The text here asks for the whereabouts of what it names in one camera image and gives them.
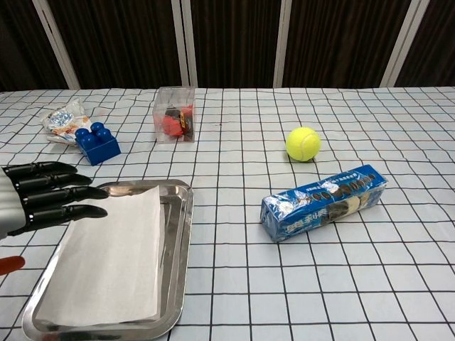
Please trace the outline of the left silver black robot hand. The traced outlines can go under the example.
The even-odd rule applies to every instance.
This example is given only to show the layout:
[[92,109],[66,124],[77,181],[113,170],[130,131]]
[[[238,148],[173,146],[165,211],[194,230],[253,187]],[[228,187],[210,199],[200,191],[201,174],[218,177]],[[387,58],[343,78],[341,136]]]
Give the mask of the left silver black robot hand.
[[1,238],[14,237],[84,218],[107,216],[104,208],[80,204],[108,193],[75,166],[57,161],[1,167]]

